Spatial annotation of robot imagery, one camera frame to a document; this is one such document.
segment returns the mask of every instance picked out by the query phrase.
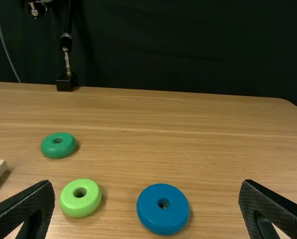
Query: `black curtain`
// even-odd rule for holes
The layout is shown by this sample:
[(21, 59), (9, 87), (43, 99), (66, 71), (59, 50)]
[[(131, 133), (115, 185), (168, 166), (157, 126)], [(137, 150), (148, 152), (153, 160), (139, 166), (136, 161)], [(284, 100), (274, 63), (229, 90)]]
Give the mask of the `black curtain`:
[[(64, 72), (65, 0), (32, 19), (0, 0), (24, 83)], [(279, 97), (297, 105), (297, 1), (75, 0), (72, 69), (82, 86)], [(0, 42), (0, 81), (16, 79)]]

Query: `cable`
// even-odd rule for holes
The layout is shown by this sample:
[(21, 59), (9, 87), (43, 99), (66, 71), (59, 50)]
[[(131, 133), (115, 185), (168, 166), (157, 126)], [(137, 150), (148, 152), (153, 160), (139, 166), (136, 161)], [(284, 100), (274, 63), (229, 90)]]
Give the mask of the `cable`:
[(4, 51), (5, 51), (5, 54), (6, 54), (7, 58), (8, 58), (9, 64), (10, 64), (12, 70), (13, 70), (13, 73), (14, 73), (15, 77), (17, 78), (18, 82), (21, 83), (20, 78), (19, 78), (19, 76), (18, 76), (18, 74), (17, 74), (17, 72), (16, 72), (16, 70), (15, 70), (15, 68), (13, 66), (13, 63), (11, 61), (11, 58), (9, 56), (7, 47), (5, 46), (5, 42), (4, 42), (4, 38), (3, 38), (3, 35), (2, 35), (2, 30), (1, 30), (1, 25), (0, 25), (0, 39), (1, 39), (1, 43), (2, 43)]

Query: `wooden table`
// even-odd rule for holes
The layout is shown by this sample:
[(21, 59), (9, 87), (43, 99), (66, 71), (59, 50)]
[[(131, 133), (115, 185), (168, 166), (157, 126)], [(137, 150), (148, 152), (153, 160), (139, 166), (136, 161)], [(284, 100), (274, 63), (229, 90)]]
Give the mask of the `wooden table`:
[[(72, 133), (80, 148), (45, 158), (42, 139)], [(288, 101), (225, 95), (0, 83), (0, 202), (48, 179), (56, 194), (48, 239), (151, 239), (136, 215), (141, 191), (178, 187), (192, 219), (175, 239), (249, 238), (239, 206), (244, 179), (297, 203), (297, 107)], [(61, 189), (91, 178), (103, 190), (88, 217), (65, 216)]]

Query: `plastic ring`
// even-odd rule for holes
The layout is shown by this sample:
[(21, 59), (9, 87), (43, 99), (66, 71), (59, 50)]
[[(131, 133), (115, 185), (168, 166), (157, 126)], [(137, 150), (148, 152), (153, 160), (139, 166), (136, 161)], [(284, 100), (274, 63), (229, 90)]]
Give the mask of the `plastic ring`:
[(138, 197), (137, 215), (141, 223), (158, 235), (173, 235), (188, 222), (190, 208), (184, 194), (168, 184), (147, 187)]
[(91, 179), (77, 179), (67, 184), (60, 194), (60, 208), (68, 216), (82, 218), (91, 214), (99, 205), (102, 193)]
[(54, 133), (42, 141), (41, 152), (49, 158), (63, 158), (70, 155), (76, 147), (74, 137), (69, 133)]

